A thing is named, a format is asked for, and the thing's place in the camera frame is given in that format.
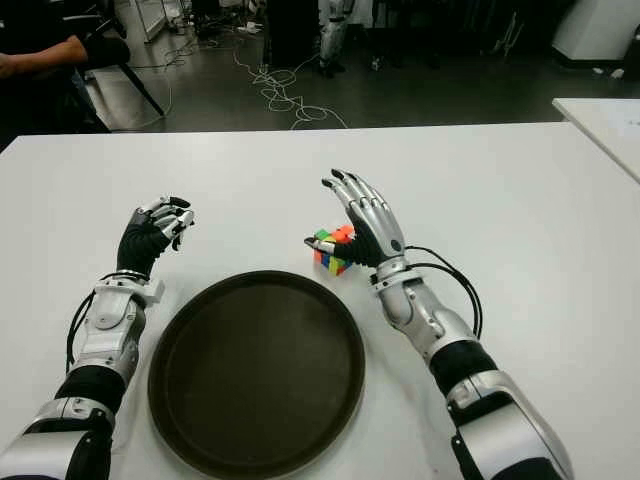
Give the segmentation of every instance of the desk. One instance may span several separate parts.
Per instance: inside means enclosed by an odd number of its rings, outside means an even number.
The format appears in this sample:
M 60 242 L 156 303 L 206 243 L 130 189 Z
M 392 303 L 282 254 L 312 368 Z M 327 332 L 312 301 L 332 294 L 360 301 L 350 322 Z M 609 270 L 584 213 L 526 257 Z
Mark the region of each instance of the desk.
M 445 402 L 385 322 L 370 270 L 339 278 L 302 239 L 344 223 L 329 169 L 378 187 L 405 237 L 476 286 L 483 343 L 564 440 L 576 478 L 635 478 L 640 382 L 640 190 L 568 123 L 349 131 L 19 138 L 0 156 L 0 448 L 64 377 L 78 303 L 113 270 L 132 209 L 162 193 L 193 202 L 184 250 L 154 269 L 141 363 L 119 414 L 112 478 L 201 479 L 155 433 L 146 400 L 153 346 L 173 315 L 231 275 L 282 269 L 334 291 L 366 348 L 361 409 L 300 479 L 459 479 Z M 414 253 L 411 258 L 423 258 Z M 464 291 L 427 280 L 464 318 Z
M 553 105 L 640 183 L 640 100 L 556 98 Z

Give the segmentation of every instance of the orange cube face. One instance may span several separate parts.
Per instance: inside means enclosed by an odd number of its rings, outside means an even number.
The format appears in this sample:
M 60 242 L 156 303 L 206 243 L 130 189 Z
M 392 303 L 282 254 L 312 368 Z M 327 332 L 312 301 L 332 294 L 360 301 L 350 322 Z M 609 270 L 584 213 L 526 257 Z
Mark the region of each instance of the orange cube face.
M 336 230 L 331 234 L 333 238 L 335 238 L 336 243 L 349 243 L 351 240 L 347 235 L 345 235 L 341 230 Z
M 353 229 L 353 227 L 351 225 L 343 225 L 342 227 L 340 227 L 338 230 L 340 230 L 342 233 L 344 233 L 346 236 L 351 235 L 353 232 L 355 232 L 355 230 Z

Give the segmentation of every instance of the colorful cube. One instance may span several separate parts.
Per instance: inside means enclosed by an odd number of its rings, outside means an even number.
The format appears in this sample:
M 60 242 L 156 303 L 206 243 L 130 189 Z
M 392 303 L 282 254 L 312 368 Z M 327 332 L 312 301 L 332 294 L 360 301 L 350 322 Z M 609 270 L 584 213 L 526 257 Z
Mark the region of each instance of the colorful cube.
M 344 225 L 334 230 L 331 234 L 324 229 L 318 230 L 315 237 L 324 242 L 349 243 L 353 240 L 353 233 L 354 229 L 351 225 Z M 314 262 L 323 265 L 329 272 L 336 276 L 343 274 L 345 270 L 352 265 L 352 262 L 347 262 L 341 258 L 317 250 L 313 252 L 313 259 Z

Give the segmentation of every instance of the brown tray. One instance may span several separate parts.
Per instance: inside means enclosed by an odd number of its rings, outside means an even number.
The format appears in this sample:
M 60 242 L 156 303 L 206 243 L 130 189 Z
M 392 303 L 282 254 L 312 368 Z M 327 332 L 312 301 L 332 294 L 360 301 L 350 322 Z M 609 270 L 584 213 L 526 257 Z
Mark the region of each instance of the brown tray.
M 343 430 L 364 381 L 364 348 L 344 304 L 286 272 L 209 287 L 171 321 L 149 373 L 166 443 L 218 478 L 295 471 Z

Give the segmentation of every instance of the humanoid robot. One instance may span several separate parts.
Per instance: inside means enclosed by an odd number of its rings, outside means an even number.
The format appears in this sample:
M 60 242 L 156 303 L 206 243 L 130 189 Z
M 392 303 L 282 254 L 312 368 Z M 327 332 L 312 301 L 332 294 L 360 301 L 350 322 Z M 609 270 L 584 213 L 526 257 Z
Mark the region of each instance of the humanoid robot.
M 329 21 L 322 28 L 318 67 L 320 74 L 327 78 L 345 70 L 338 59 L 347 33 L 347 22 L 354 6 L 355 0 L 329 0 Z
M 499 370 L 469 326 L 445 307 L 412 269 L 402 231 L 382 196 L 359 176 L 332 170 L 323 179 L 344 205 L 356 238 L 333 244 L 308 238 L 322 252 L 376 269 L 373 289 L 389 324 L 422 356 L 456 428 L 451 446 L 466 480 L 572 480 L 569 456 L 513 380 Z M 106 480 L 111 435 L 136 369 L 144 308 L 159 300 L 150 279 L 156 258 L 179 246 L 193 224 L 188 202 L 161 197 L 138 208 L 118 248 L 116 272 L 81 304 L 87 336 L 53 400 L 0 455 L 0 480 Z M 72 332 L 81 321 L 72 324 Z

